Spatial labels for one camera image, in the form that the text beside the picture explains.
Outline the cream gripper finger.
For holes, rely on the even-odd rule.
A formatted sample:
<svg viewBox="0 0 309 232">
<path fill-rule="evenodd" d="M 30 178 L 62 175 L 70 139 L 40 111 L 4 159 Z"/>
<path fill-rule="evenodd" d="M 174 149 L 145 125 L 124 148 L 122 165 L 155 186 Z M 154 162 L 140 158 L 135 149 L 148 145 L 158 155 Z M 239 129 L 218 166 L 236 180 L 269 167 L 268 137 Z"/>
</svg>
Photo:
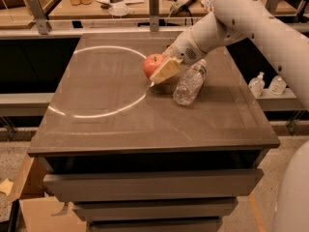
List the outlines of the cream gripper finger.
<svg viewBox="0 0 309 232">
<path fill-rule="evenodd" d="M 150 81 L 154 84 L 159 84 L 166 79 L 176 75 L 182 70 L 182 61 L 176 57 L 167 58 L 154 71 L 150 77 Z"/>
<path fill-rule="evenodd" d="M 173 46 L 168 46 L 165 51 L 162 53 L 162 56 L 164 58 L 173 58 L 175 56 L 175 53 L 173 51 Z"/>
</svg>

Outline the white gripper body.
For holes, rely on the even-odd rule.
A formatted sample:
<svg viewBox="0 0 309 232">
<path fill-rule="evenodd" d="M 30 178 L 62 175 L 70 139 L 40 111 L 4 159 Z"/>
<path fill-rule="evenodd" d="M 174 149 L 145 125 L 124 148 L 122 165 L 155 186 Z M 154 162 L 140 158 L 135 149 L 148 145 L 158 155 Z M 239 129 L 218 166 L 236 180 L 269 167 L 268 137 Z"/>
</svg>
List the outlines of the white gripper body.
<svg viewBox="0 0 309 232">
<path fill-rule="evenodd" d="M 171 45 L 172 56 L 184 65 L 193 65 L 206 57 L 200 47 L 195 43 L 191 30 L 183 31 Z"/>
</svg>

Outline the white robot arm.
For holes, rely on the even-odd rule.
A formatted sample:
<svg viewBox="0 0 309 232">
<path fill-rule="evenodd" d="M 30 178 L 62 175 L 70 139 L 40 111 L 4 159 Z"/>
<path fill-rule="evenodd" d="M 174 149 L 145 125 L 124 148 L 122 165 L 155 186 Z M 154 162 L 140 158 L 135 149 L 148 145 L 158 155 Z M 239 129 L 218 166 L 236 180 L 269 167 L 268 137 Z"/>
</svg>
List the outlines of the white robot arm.
<svg viewBox="0 0 309 232">
<path fill-rule="evenodd" d="M 261 0 L 214 0 L 214 10 L 182 32 L 163 53 L 158 84 L 212 50 L 249 39 L 309 110 L 309 39 L 276 19 Z M 309 142 L 292 156 L 275 207 L 272 232 L 309 232 Z"/>
</svg>

